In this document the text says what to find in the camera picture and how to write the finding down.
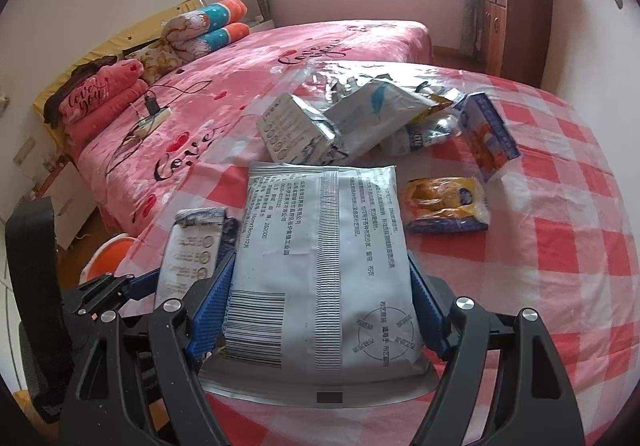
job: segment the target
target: orange package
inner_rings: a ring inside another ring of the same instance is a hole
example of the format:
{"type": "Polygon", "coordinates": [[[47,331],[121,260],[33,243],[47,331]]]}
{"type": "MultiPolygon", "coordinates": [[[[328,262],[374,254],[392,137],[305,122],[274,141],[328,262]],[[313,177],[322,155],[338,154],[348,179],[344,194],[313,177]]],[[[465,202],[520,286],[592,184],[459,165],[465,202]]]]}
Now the orange package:
{"type": "Polygon", "coordinates": [[[404,227],[413,233],[462,233],[489,227],[484,190],[473,177],[409,181],[400,207],[404,227]]]}

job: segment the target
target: yellow headboard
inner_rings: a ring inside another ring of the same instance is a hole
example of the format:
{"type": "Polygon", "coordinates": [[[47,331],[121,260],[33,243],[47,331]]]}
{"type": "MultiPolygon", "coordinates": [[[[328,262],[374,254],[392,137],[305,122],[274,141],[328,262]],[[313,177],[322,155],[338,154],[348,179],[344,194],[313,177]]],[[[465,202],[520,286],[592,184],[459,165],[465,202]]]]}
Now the yellow headboard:
{"type": "MultiPolygon", "coordinates": [[[[162,26],[174,16],[178,16],[179,14],[187,11],[199,9],[204,5],[206,4],[203,0],[187,0],[175,7],[165,9],[153,16],[145,18],[141,22],[127,27],[124,31],[118,33],[110,40],[107,40],[102,45],[85,54],[76,63],[60,74],[60,76],[51,82],[46,89],[38,94],[38,97],[33,102],[33,108],[44,120],[44,104],[47,102],[49,97],[69,79],[71,73],[76,67],[78,67],[78,65],[89,63],[91,60],[95,60],[96,58],[101,58],[102,56],[107,56],[109,54],[115,54],[118,56],[118,59],[121,59],[123,57],[123,51],[127,51],[132,47],[147,44],[156,38],[160,38],[162,26]]],[[[45,124],[45,127],[51,137],[56,141],[57,146],[60,149],[63,149],[65,147],[65,135],[62,129],[57,128],[54,130],[48,124],[45,124]]]]}

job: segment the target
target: barcode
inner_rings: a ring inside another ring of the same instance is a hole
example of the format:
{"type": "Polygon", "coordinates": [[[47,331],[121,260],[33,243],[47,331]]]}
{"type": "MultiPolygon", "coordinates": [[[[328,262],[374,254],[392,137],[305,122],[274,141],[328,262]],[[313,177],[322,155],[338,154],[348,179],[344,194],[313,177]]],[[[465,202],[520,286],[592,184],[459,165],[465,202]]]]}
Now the barcode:
{"type": "Polygon", "coordinates": [[[228,360],[282,368],[284,293],[232,290],[223,354],[228,360]]]}

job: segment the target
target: wooden floor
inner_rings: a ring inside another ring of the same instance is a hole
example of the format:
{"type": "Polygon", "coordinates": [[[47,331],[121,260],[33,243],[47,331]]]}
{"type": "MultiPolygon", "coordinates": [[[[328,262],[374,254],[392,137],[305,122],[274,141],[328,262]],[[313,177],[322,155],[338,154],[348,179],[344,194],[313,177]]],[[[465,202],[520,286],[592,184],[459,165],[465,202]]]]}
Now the wooden floor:
{"type": "Polygon", "coordinates": [[[484,64],[471,56],[464,56],[458,51],[446,47],[434,47],[433,55],[438,67],[461,69],[463,71],[483,72],[484,64]]]}
{"type": "Polygon", "coordinates": [[[95,210],[84,223],[80,233],[66,251],[58,253],[58,283],[62,291],[78,285],[82,268],[94,252],[119,232],[108,230],[102,223],[100,212],[95,210]]]}

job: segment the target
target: silver bolt head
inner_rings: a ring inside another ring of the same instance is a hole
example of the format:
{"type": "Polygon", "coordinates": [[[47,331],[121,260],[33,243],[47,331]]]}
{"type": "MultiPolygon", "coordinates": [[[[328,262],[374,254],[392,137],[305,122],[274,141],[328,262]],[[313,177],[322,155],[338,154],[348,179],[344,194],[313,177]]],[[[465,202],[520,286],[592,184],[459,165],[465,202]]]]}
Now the silver bolt head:
{"type": "Polygon", "coordinates": [[[115,311],[105,311],[100,315],[100,320],[104,323],[110,323],[116,319],[115,311]]]}
{"type": "Polygon", "coordinates": [[[476,302],[474,302],[471,298],[467,298],[466,296],[461,296],[456,300],[456,305],[464,311],[469,311],[473,307],[475,307],[476,302]]]}
{"type": "Polygon", "coordinates": [[[538,319],[538,313],[533,309],[524,309],[524,311],[522,311],[522,317],[525,320],[535,321],[538,319]]]}
{"type": "Polygon", "coordinates": [[[167,312],[176,312],[181,305],[180,300],[171,298],[162,304],[162,308],[167,312]]]}

